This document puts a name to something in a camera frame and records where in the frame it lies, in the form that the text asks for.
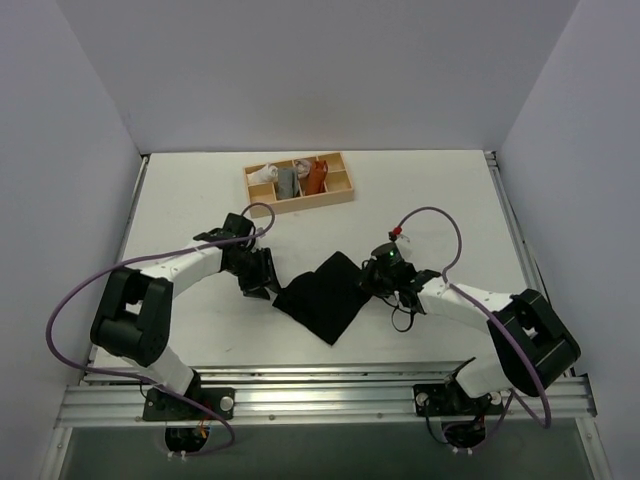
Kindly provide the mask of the black underwear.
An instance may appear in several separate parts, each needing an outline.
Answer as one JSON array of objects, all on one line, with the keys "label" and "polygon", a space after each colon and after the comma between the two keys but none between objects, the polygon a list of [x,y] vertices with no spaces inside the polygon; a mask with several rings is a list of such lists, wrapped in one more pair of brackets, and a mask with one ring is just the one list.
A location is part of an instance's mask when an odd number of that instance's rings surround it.
[{"label": "black underwear", "polygon": [[333,346],[371,299],[358,285],[360,273],[349,257],[335,252],[315,271],[294,278],[272,305]]}]

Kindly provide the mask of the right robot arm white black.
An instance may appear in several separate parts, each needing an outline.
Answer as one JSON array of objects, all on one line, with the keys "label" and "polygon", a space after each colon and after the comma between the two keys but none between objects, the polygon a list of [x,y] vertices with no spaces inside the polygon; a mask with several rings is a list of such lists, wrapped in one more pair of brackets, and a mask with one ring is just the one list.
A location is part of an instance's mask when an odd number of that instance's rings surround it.
[{"label": "right robot arm white black", "polygon": [[435,315],[491,338],[493,352],[459,367],[443,390],[455,412],[512,388],[538,397],[581,356],[578,342],[539,291],[495,293],[451,283],[439,272],[416,269],[394,242],[371,252],[359,284],[372,296],[395,298],[411,318]]}]

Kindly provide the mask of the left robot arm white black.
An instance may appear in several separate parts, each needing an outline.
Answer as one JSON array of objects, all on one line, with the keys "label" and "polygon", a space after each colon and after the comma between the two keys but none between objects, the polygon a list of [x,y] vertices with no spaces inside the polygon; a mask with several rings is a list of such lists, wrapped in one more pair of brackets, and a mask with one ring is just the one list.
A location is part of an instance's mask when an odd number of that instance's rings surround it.
[{"label": "left robot arm white black", "polygon": [[256,246],[256,234],[253,221],[230,213],[222,227],[196,235],[185,253],[141,270],[120,267],[109,275],[91,341],[170,389],[165,405],[179,419],[200,411],[202,395],[199,375],[169,347],[173,300],[221,272],[236,277],[245,297],[268,300],[278,293],[271,250]]}]

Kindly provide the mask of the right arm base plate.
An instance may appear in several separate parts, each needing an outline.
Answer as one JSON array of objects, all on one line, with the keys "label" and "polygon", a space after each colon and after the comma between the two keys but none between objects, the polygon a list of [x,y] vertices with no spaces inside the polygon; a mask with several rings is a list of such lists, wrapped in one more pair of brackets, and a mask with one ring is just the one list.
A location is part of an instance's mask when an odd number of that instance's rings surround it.
[{"label": "right arm base plate", "polygon": [[428,383],[413,387],[415,411],[422,417],[476,417],[504,412],[500,397],[469,397],[457,384]]}]

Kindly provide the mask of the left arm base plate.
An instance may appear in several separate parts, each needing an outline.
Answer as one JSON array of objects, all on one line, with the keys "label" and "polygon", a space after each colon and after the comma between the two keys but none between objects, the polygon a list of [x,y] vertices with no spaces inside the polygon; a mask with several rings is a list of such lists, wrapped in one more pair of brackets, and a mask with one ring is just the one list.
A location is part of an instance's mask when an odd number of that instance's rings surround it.
[{"label": "left arm base plate", "polygon": [[[236,391],[229,387],[205,388],[195,399],[195,402],[224,420],[234,416]],[[142,419],[148,422],[177,422],[208,420],[213,416],[201,408],[176,398],[157,388],[151,388],[146,393],[146,400]]]}]

